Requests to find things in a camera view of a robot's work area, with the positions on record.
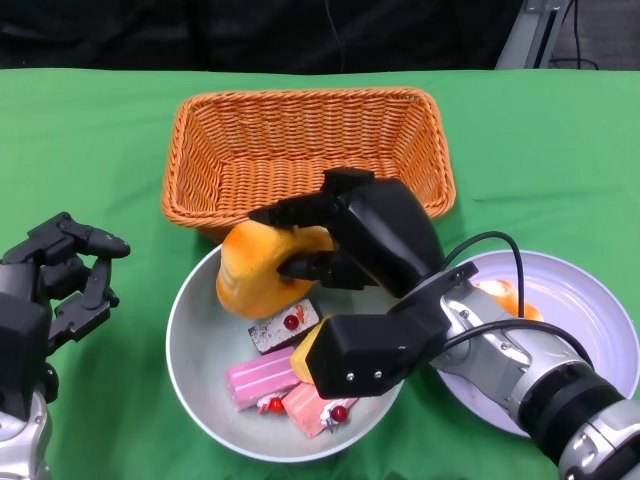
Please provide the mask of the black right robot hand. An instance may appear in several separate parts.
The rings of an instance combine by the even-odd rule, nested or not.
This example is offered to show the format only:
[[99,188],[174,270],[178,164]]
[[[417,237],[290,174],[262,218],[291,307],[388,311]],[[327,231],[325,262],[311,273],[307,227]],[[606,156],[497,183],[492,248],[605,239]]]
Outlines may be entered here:
[[289,256],[278,267],[286,277],[328,288],[380,286],[401,298],[439,270],[443,250],[431,220],[399,179],[337,167],[324,172],[319,191],[249,212],[248,218],[278,229],[320,226],[334,249]]

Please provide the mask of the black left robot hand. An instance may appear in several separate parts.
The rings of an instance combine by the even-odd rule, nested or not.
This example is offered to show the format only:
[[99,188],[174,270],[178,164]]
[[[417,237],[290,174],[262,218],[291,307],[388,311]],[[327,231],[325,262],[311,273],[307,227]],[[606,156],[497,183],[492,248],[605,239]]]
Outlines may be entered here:
[[2,412],[25,420],[35,392],[56,400],[59,380],[47,359],[109,318],[119,304],[112,262],[129,253],[120,237],[61,212],[2,256]]

